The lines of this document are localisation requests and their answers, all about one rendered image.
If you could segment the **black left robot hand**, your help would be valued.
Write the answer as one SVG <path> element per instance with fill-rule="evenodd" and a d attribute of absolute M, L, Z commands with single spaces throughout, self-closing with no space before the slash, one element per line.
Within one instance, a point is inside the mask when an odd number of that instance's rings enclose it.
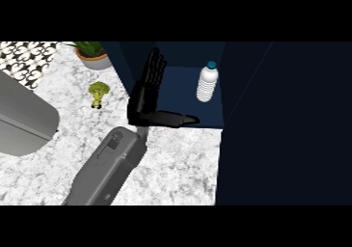
<path fill-rule="evenodd" d="M 159 92 L 167 61 L 159 48 L 153 48 L 144 64 L 141 79 L 132 89 L 127 104 L 127 120 L 133 126 L 164 126 L 181 128 L 197 124 L 200 119 L 191 115 L 157 110 Z"/>

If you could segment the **dark blue cabinet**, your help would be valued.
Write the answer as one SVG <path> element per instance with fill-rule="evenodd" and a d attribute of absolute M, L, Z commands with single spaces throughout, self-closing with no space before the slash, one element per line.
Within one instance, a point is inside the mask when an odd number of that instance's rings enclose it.
<path fill-rule="evenodd" d="M 252 82 L 268 53 L 268 41 L 107 41 L 104 50 L 119 74 L 126 92 L 132 93 L 141 79 L 153 48 L 167 61 L 157 110 L 195 116 L 197 124 L 184 127 L 222 128 L 232 108 Z M 218 81 L 209 102 L 197 99 L 201 68 L 216 62 Z"/>

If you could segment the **clear plastic water bottle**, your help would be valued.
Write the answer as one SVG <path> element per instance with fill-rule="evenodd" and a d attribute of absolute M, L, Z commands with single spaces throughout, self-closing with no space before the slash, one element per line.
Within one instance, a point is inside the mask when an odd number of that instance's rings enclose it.
<path fill-rule="evenodd" d="M 197 85 L 197 99 L 201 102 L 209 102 L 215 93 L 215 85 L 218 81 L 216 62 L 209 61 L 200 71 L 198 85 Z"/>

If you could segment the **green broccoli floret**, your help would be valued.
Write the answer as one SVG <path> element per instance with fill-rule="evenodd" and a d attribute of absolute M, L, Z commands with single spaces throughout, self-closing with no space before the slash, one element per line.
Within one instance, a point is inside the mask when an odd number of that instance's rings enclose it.
<path fill-rule="evenodd" d="M 99 109 L 101 108 L 101 99 L 104 95 L 108 93 L 110 87 L 102 82 L 95 82 L 89 87 L 89 94 L 93 97 L 92 107 Z"/>

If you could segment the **potted green plant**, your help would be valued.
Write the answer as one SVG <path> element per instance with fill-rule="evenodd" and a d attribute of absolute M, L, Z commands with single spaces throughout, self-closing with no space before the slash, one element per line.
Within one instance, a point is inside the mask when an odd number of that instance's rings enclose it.
<path fill-rule="evenodd" d="M 107 52 L 99 41 L 73 41 L 65 43 L 74 48 L 85 67 L 92 70 L 102 70 L 111 67 Z"/>

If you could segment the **grey rounded appliance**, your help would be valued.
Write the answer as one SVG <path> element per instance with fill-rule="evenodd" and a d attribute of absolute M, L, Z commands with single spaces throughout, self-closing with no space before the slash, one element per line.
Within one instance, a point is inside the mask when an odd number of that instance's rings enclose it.
<path fill-rule="evenodd" d="M 0 69 L 0 152 L 28 155 L 54 139 L 57 108 Z"/>

